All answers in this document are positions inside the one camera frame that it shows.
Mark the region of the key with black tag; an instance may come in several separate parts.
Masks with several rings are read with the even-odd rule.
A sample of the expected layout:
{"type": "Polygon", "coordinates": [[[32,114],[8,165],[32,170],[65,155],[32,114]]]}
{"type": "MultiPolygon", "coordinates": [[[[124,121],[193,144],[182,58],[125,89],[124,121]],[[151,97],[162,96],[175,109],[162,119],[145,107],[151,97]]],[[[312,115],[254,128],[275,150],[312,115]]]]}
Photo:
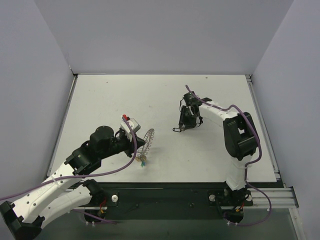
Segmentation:
{"type": "Polygon", "coordinates": [[[177,132],[177,133],[181,133],[182,132],[182,129],[178,128],[178,127],[174,127],[172,129],[174,132],[177,132]]]}

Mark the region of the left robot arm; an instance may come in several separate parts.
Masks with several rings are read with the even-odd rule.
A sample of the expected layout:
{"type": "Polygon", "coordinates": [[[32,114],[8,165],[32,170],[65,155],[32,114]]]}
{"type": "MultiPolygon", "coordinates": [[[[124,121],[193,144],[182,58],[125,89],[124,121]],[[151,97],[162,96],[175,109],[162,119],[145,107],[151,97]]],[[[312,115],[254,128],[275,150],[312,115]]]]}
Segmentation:
{"type": "Polygon", "coordinates": [[[118,132],[100,126],[89,140],[66,158],[41,186],[13,202],[4,201],[0,214],[16,240],[33,240],[56,218],[84,205],[103,206],[106,192],[94,179],[83,180],[102,165],[102,160],[124,152],[133,157],[145,140],[136,135],[140,125],[123,122],[118,132]]]}

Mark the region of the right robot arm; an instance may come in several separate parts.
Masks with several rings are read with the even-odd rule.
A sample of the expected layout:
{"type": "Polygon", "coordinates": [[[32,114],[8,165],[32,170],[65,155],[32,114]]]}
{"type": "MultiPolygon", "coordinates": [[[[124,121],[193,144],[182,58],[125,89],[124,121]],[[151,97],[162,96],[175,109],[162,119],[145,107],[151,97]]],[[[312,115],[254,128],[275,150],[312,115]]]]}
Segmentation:
{"type": "Polygon", "coordinates": [[[231,111],[210,98],[199,98],[193,91],[183,95],[184,104],[179,104],[180,117],[175,132],[198,128],[203,119],[220,126],[223,130],[224,146],[231,157],[226,175],[226,184],[231,191],[242,191],[247,186],[249,162],[261,146],[252,116],[248,112],[231,111]]]}

